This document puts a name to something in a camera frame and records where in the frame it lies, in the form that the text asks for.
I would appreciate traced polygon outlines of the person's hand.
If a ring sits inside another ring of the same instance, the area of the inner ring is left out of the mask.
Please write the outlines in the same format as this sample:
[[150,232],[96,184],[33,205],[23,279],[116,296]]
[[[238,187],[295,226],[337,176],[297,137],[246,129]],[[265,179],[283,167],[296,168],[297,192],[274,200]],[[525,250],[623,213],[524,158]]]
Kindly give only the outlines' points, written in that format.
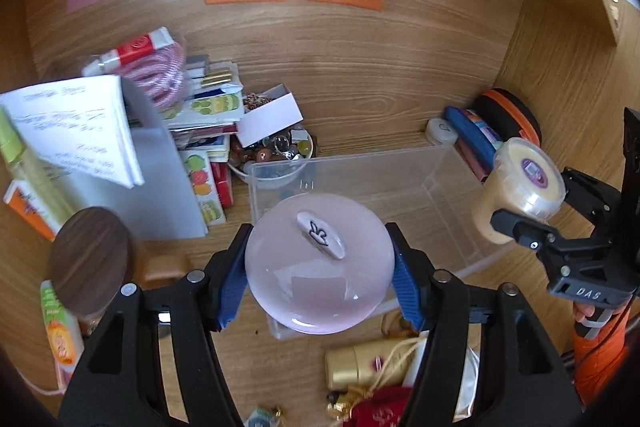
[[608,321],[611,313],[604,310],[599,311],[597,307],[590,303],[573,303],[574,320],[578,323],[604,322]]

